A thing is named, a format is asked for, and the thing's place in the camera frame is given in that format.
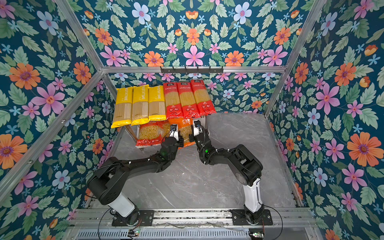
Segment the red macaroni bag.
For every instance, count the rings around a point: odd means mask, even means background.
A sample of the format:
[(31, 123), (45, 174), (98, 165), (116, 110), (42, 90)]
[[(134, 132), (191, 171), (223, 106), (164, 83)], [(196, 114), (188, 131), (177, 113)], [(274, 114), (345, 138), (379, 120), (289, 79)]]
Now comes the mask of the red macaroni bag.
[(160, 136), (161, 138), (164, 138), (167, 136), (171, 129), (171, 124), (169, 121), (158, 121), (157, 122), (158, 127), (160, 128)]
[(150, 122), (139, 127), (139, 136), (136, 147), (159, 145), (163, 139), (163, 128), (159, 122)]

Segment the orange macaroni bag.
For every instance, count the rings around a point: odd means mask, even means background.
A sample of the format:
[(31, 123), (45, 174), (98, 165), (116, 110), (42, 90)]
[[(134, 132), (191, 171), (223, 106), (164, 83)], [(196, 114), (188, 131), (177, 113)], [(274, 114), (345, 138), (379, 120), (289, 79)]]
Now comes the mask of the orange macaroni bag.
[(170, 119), (169, 123), (171, 125), (178, 125), (178, 131), (180, 131), (179, 136), (184, 139), (184, 148), (189, 147), (195, 144), (195, 141), (190, 141), (189, 136), (193, 134), (193, 120), (192, 119)]

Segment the red spaghetti pack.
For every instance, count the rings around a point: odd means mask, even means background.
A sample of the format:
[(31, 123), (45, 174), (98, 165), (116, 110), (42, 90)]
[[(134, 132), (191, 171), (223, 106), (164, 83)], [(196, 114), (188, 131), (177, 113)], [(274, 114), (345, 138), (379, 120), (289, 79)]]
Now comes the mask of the red spaghetti pack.
[(178, 88), (178, 93), (180, 97), (184, 118), (185, 119), (199, 118), (200, 114), (199, 114), (194, 93), (192, 91), (191, 83), (178, 82), (177, 88)]
[(182, 105), (176, 83), (164, 83), (167, 120), (183, 117)]
[(202, 80), (191, 81), (192, 91), (197, 103), (198, 112), (201, 116), (216, 114), (214, 104), (208, 94), (206, 85)]

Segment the yellow spaghetti pack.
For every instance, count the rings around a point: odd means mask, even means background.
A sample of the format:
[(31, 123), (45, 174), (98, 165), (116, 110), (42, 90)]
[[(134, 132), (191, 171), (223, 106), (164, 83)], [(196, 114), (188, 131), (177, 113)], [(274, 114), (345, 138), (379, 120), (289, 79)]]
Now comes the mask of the yellow spaghetti pack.
[(149, 121), (165, 121), (166, 105), (163, 86), (149, 88)]
[(112, 129), (132, 123), (133, 87), (117, 89)]
[(149, 86), (134, 87), (132, 105), (132, 126), (149, 122)]

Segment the red macaroni bag front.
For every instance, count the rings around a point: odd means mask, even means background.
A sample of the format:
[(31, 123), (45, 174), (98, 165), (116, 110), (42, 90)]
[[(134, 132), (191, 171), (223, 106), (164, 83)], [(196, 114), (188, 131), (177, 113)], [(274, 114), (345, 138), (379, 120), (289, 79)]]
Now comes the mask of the red macaroni bag front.
[(160, 128), (160, 136), (161, 138), (164, 138), (167, 136), (171, 129), (171, 124), (169, 121), (158, 121), (157, 122), (158, 127)]

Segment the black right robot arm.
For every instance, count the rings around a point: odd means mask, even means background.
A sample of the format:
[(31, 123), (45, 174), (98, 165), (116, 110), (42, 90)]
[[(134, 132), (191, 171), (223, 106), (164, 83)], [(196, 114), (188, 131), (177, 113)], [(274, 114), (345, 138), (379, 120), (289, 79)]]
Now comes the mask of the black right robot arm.
[(261, 198), (262, 163), (242, 144), (232, 149), (213, 147), (208, 130), (200, 124), (193, 124), (190, 139), (195, 141), (203, 164), (229, 166), (235, 178), (243, 185), (245, 219), (250, 225), (256, 225), (265, 210)]

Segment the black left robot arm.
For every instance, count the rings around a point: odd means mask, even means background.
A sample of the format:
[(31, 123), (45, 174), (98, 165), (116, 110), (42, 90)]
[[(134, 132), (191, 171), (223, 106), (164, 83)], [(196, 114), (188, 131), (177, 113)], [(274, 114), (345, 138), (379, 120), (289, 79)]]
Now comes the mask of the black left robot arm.
[(122, 192), (128, 179), (144, 174), (160, 173), (175, 160), (178, 149), (184, 146), (183, 137), (171, 134), (161, 142), (161, 149), (155, 154), (138, 160), (108, 158), (87, 182), (88, 189), (102, 205), (109, 206), (115, 217), (128, 226), (139, 221), (138, 207)]

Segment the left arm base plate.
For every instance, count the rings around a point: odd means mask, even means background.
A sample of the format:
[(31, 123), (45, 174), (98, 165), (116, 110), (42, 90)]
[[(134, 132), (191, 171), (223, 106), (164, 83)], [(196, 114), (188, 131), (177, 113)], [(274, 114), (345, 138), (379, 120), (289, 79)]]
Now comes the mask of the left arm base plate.
[(153, 210), (134, 210), (127, 217), (119, 213), (114, 213), (112, 222), (113, 227), (149, 227), (154, 220), (155, 211)]

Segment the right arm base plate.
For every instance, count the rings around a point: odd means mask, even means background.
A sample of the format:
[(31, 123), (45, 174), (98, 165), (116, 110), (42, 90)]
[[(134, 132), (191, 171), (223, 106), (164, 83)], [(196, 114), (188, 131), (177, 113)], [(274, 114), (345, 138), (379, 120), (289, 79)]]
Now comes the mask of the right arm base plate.
[(260, 209), (258, 212), (233, 209), (230, 210), (234, 226), (272, 226), (273, 219), (269, 210)]

